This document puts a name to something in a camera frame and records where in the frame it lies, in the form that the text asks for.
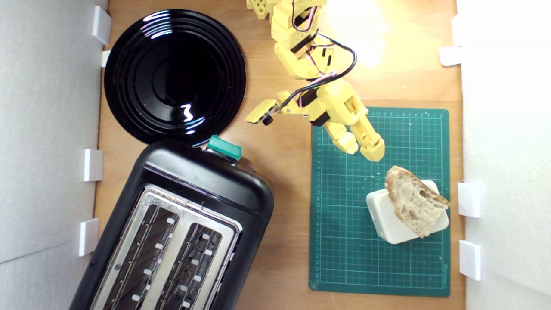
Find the wire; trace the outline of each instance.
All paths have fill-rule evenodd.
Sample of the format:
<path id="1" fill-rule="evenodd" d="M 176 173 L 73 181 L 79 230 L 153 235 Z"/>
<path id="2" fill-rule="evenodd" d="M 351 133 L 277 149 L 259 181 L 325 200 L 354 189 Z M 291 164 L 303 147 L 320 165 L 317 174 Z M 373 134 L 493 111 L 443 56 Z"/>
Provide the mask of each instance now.
<path id="1" fill-rule="evenodd" d="M 312 55 L 310 55 L 310 52 L 306 51 L 305 55 L 306 55 L 306 58 L 308 58 L 308 60 L 310 61 L 310 64 L 312 64 L 312 66 L 316 67 L 317 73 L 323 75 L 324 73 L 321 72 L 320 68 L 316 64 L 316 61 L 314 61 L 314 58 L 312 57 Z"/>
<path id="2" fill-rule="evenodd" d="M 337 71 L 331 71 L 329 72 L 328 74 L 324 75 L 324 76 L 321 76 L 319 77 L 318 79 L 315 79 L 314 81 L 310 82 L 309 85 L 312 85 L 314 83 L 317 83 L 317 82 L 320 82 L 320 81 L 323 81 L 324 79 L 327 79 L 329 77 L 333 77 L 337 75 Z M 300 93 L 300 96 L 299 96 L 299 107 L 302 108 L 302 95 L 304 95 L 305 91 L 304 92 L 301 92 Z"/>
<path id="3" fill-rule="evenodd" d="M 310 31 L 310 28 L 312 27 L 312 22 L 314 20 L 314 15 L 316 14 L 316 11 L 317 11 L 317 7 L 313 7 L 310 9 L 310 15 L 308 16 L 308 25 L 306 26 L 305 29 L 299 29 L 296 25 L 295 25 L 295 0 L 293 0 L 293 16 L 292 16 L 292 21 L 291 23 L 293 24 L 293 28 L 295 28 L 296 31 L 298 32 L 301 32 L 301 33 L 305 33 L 305 32 L 308 32 Z"/>
<path id="4" fill-rule="evenodd" d="M 313 51 L 318 47 L 324 47 L 326 49 L 332 49 L 332 48 L 335 47 L 335 44 L 319 44 L 319 45 L 312 44 L 312 45 L 310 45 L 310 50 Z"/>
<path id="5" fill-rule="evenodd" d="M 331 43 L 333 43 L 333 44 L 337 45 L 338 47 L 340 47 L 341 49 L 344 49 L 344 50 L 349 51 L 349 52 L 352 54 L 352 57 L 353 57 L 352 63 L 350 64 L 350 66 L 349 66 L 346 70 L 344 70 L 344 71 L 343 71 L 342 73 L 340 73 L 340 74 L 337 74 L 337 75 L 332 76 L 332 77 L 328 77 L 328 78 L 326 78 L 326 79 L 324 79 L 324 80 L 322 80 L 322 81 L 318 81 L 318 82 L 316 82 L 316 80 L 314 80 L 312 83 L 308 84 L 307 86 L 304 86 L 304 87 L 302 87 L 302 88 L 299 88 L 299 89 L 295 90 L 290 96 L 287 97 L 287 99 L 285 99 L 285 101 L 283 101 L 283 102 L 281 103 L 281 106 L 280 106 L 280 108 L 279 108 L 278 110 L 281 110 L 283 107 L 287 106 L 287 105 L 289 104 L 289 102 L 290 102 L 293 98 L 296 97 L 296 95 L 298 95 L 298 94 L 300 94 L 300 93 L 303 93 L 303 92 L 305 92 L 305 91 L 307 91 L 307 90 L 314 89 L 314 88 L 318 88 L 318 87 L 320 87 L 320 86 L 322 86 L 322 85 L 331 83 L 331 82 L 336 81 L 336 80 L 338 80 L 338 79 L 340 79 L 340 78 L 343 78 L 345 75 L 347 75 L 348 73 L 350 73 L 350 71 L 352 71 L 352 69 L 356 66 L 356 63 L 358 62 L 358 55 L 356 55 L 356 52 L 355 52 L 353 49 L 351 49 L 351 48 L 349 48 L 349 47 L 347 47 L 347 46 L 344 46 L 344 45 L 342 45 L 341 43 L 339 43 L 339 42 L 337 42 L 337 41 L 335 41 L 335 40 L 333 40 L 333 39 L 331 39 L 331 38 L 329 38 L 329 37 L 327 37 L 327 36 L 324 36 L 324 35 L 322 35 L 322 34 L 318 34 L 317 31 L 316 31 L 316 35 L 321 35 L 321 36 L 323 36 L 324 38 L 326 38 L 327 40 L 329 40 Z"/>

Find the bread slice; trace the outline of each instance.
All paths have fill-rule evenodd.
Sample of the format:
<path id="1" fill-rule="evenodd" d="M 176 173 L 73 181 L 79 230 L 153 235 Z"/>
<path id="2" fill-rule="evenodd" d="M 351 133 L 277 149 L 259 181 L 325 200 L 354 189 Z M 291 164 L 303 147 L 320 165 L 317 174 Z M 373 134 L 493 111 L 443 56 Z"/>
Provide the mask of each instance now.
<path id="1" fill-rule="evenodd" d="M 385 188 L 394 213 L 419 237 L 427 237 L 451 204 L 410 171 L 394 166 L 386 173 Z"/>

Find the white wall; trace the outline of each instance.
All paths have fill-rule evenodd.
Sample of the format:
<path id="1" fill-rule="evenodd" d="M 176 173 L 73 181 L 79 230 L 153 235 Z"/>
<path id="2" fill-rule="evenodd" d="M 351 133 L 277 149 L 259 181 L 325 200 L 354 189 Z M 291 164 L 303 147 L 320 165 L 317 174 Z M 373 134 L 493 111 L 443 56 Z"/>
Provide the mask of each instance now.
<path id="1" fill-rule="evenodd" d="M 482 280 L 467 309 L 550 309 L 551 20 L 547 1 L 458 0 L 466 22 L 464 179 L 482 186 Z"/>
<path id="2" fill-rule="evenodd" d="M 0 2 L 0 309 L 67 308 L 89 258 L 79 222 L 95 184 L 102 45 L 94 5 L 107 0 Z"/>

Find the bread crust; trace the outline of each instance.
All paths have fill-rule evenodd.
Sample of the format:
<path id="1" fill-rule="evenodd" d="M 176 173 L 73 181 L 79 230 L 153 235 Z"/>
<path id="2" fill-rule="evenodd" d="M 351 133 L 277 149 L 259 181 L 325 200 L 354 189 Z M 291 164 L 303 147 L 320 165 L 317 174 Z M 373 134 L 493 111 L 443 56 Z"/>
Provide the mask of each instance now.
<path id="1" fill-rule="evenodd" d="M 437 194 L 433 190 L 431 190 L 428 186 L 426 186 L 419 178 L 417 178 L 413 173 L 411 173 L 409 170 L 404 169 L 399 166 L 393 166 L 390 168 L 385 176 L 385 188 L 388 191 L 388 197 L 390 198 L 390 201 L 394 205 L 394 213 L 396 216 L 400 219 L 400 221 L 407 224 L 407 222 L 404 220 L 402 216 L 402 210 L 403 207 L 400 206 L 397 202 L 397 189 L 396 189 L 396 181 L 401 175 L 406 175 L 408 178 L 412 180 L 417 186 L 421 187 L 425 193 L 428 195 L 426 198 L 428 200 L 435 200 L 443 205 L 445 205 L 445 210 L 451 207 L 451 203 L 442 197 L 441 195 Z M 422 232 L 416 231 L 411 227 L 412 230 L 420 237 L 427 237 L 428 234 L 423 234 Z"/>

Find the black plate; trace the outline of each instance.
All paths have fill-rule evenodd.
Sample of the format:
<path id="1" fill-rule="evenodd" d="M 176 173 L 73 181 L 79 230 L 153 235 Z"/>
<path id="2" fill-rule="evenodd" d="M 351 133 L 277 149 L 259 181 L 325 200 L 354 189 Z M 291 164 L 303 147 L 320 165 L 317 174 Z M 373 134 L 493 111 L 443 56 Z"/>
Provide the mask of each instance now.
<path id="1" fill-rule="evenodd" d="M 116 120 L 135 138 L 197 145 L 235 117 L 245 79 L 245 60 L 224 25 L 173 9 L 144 17 L 120 36 L 104 88 Z"/>

